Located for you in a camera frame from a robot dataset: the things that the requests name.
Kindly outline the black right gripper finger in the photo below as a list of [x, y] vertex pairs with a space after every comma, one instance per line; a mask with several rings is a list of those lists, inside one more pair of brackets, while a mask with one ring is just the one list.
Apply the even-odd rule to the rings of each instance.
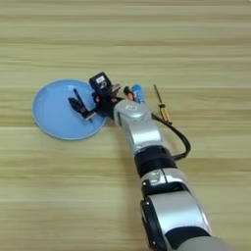
[[71, 107], [79, 114], [82, 116], [86, 117], [87, 116], [87, 110], [84, 105], [82, 105], [77, 99], [70, 97], [69, 98], [69, 103]]
[[100, 108], [100, 97], [96, 93], [92, 93], [93, 101], [95, 102], [95, 111], [99, 111]]

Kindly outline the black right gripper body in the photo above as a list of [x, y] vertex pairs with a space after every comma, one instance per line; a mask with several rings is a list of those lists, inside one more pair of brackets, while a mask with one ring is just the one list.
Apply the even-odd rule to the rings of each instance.
[[96, 89], [93, 93], [96, 93], [100, 97], [99, 111], [95, 111], [95, 107], [87, 112], [87, 119], [90, 119], [94, 115], [105, 116], [110, 119], [114, 118], [115, 106], [124, 100], [123, 97], [118, 95], [121, 86], [117, 83], [104, 87], [103, 89]]

